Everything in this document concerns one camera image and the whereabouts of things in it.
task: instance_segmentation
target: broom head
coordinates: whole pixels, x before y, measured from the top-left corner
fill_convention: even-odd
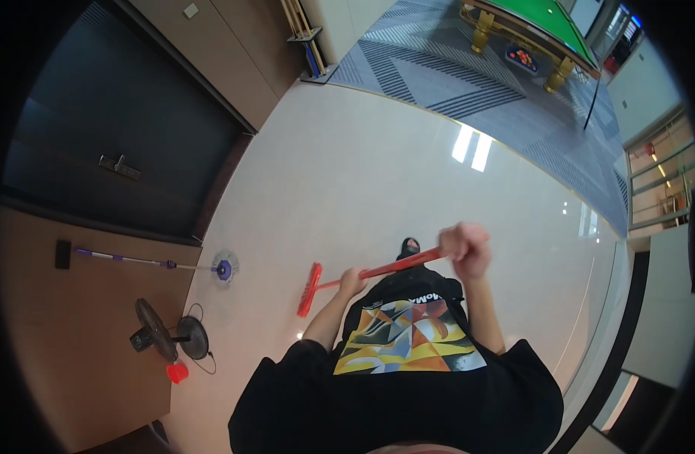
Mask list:
[[[305,291],[303,291],[302,298],[299,300],[298,315],[305,318],[310,312],[310,306],[312,306],[312,298],[315,297],[315,292],[317,291],[317,283],[320,282],[320,275],[322,274],[322,265],[315,262],[312,264],[312,269],[310,270],[310,277],[307,278],[307,285],[305,286]]]

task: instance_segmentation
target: cue stick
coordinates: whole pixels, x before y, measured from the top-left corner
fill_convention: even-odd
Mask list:
[[[302,24],[299,23],[299,17],[298,17],[298,14],[294,10],[294,5],[292,4],[292,0],[287,0],[287,8],[289,9],[289,13],[293,16],[293,19],[295,21],[295,28],[297,29],[297,31],[299,33],[299,38],[304,38],[305,32],[302,30]]]
[[[299,15],[301,16],[303,22],[305,23],[305,28],[307,29],[307,34],[309,35],[310,33],[312,33],[312,28],[310,28],[310,24],[307,23],[307,18],[305,17],[305,12],[303,12],[303,10],[302,10],[302,4],[299,3],[299,0],[294,0],[294,2],[296,4],[295,8],[299,12]]]
[[[325,74],[327,74],[327,72],[325,71],[325,65],[322,64],[322,57],[320,57],[320,51],[317,50],[317,44],[315,44],[314,39],[310,41],[310,45],[312,46],[312,52],[315,54],[317,67],[320,68],[320,75],[324,76]]]
[[[303,23],[305,23],[305,27],[307,29],[307,34],[310,35],[313,31],[312,28],[310,27],[310,24],[307,23],[307,18],[305,17],[305,12],[303,11],[302,4],[299,3],[299,0],[293,0],[295,2],[295,8],[299,12],[300,17],[302,18]],[[322,57],[320,56],[320,52],[317,50],[317,45],[315,44],[315,41],[310,41],[310,47],[312,48],[313,55],[315,57],[315,62],[317,63],[317,67],[320,70],[320,75],[324,76],[327,74],[325,71],[325,65],[322,62]]]
[[[295,29],[295,23],[292,22],[292,16],[289,15],[289,11],[287,11],[287,5],[284,4],[284,0],[280,0],[282,2],[282,9],[284,9],[284,15],[287,16],[287,21],[289,22],[289,27],[292,29],[292,35],[295,36],[295,38],[298,37],[298,31]]]

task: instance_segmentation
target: orange broom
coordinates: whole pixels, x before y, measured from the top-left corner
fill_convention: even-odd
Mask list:
[[[401,269],[415,267],[416,265],[424,264],[428,261],[433,261],[444,257],[438,247],[426,250],[425,252],[419,252],[405,259],[400,259],[389,263],[382,267],[367,269],[360,273],[359,277],[361,279],[367,279],[369,277],[375,277],[380,275],[388,274],[393,271],[400,271]],[[302,318],[307,316],[310,312],[310,307],[312,306],[312,299],[315,297],[315,292],[327,287],[334,287],[340,284],[340,280],[333,280],[326,284],[318,285],[320,282],[320,275],[322,274],[322,265],[318,262],[312,264],[312,269],[310,270],[310,277],[307,278],[307,285],[305,286],[305,291],[303,292],[302,298],[299,300],[298,315]]]

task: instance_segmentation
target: snooker table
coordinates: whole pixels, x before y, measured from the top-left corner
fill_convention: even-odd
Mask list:
[[[471,50],[482,53],[488,34],[504,36],[528,50],[549,55],[557,66],[546,79],[549,93],[559,88],[575,66],[597,80],[600,69],[572,18],[555,0],[463,0],[459,15],[474,25]]]

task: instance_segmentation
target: white tile floor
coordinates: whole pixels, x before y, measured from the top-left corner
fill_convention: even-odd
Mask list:
[[[618,238],[574,193],[497,142],[483,171],[472,168],[485,143],[476,132],[464,162],[452,158],[460,132],[436,114],[340,86],[288,91],[207,232],[200,264],[229,249],[240,272],[228,290],[194,276],[186,309],[203,305],[218,371],[208,376],[186,360],[190,376],[172,387],[163,420],[172,445],[228,451],[226,424],[257,364],[281,358],[332,295],[319,292],[306,320],[295,315],[313,261],[332,280],[393,260],[409,235],[433,247],[439,229],[461,219],[492,235],[489,278],[507,347],[529,340],[567,388],[599,319]],[[464,126],[463,138],[470,132]],[[452,274],[446,261],[430,267]]]

